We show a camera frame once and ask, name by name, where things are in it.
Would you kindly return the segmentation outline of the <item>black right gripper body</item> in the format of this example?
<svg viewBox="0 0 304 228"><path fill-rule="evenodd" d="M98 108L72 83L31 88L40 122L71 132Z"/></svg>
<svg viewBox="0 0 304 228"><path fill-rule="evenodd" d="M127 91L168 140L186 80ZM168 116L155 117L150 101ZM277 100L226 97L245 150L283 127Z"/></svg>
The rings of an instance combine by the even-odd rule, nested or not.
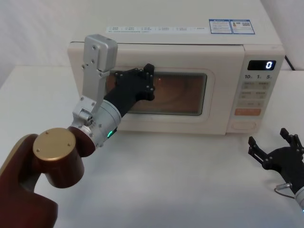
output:
<svg viewBox="0 0 304 228"><path fill-rule="evenodd" d="M264 169L278 172L296 194L304 186L303 156L291 147L278 148L267 155Z"/></svg>

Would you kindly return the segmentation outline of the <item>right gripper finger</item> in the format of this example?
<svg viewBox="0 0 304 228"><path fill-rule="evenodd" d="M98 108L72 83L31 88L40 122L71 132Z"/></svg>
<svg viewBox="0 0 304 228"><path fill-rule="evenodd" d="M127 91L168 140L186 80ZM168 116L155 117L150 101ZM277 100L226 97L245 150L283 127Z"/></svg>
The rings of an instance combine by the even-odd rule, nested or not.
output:
<svg viewBox="0 0 304 228"><path fill-rule="evenodd" d="M279 149L280 164L303 164L304 147L297 134L290 134L286 128L281 128L281 137L288 143Z"/></svg>
<svg viewBox="0 0 304 228"><path fill-rule="evenodd" d="M248 144L248 154L251 155L257 162L259 162L265 170L269 170L269 155L259 148L252 136L249 137Z"/></svg>

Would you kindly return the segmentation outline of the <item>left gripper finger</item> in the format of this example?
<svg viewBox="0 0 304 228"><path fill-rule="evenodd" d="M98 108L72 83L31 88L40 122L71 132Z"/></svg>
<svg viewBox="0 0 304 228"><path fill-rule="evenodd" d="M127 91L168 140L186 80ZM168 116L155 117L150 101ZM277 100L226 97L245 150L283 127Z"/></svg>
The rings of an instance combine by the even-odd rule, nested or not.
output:
<svg viewBox="0 0 304 228"><path fill-rule="evenodd" d="M154 74L154 65L146 64L143 69L133 68L125 71L115 71L114 76L117 80L125 78L149 78L150 75Z"/></svg>
<svg viewBox="0 0 304 228"><path fill-rule="evenodd" d="M152 101L155 99L154 75L148 72L143 73L143 79L144 79L145 89L142 93L142 100Z"/></svg>

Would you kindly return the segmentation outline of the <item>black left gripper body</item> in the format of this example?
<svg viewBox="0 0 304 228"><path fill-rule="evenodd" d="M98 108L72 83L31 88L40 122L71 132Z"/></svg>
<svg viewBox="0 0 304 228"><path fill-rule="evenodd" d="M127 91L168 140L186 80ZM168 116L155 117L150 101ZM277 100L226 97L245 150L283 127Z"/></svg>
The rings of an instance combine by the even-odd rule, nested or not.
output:
<svg viewBox="0 0 304 228"><path fill-rule="evenodd" d="M139 76L124 76L117 79L116 86L104 99L113 104L123 117L137 102L149 101L149 79Z"/></svg>

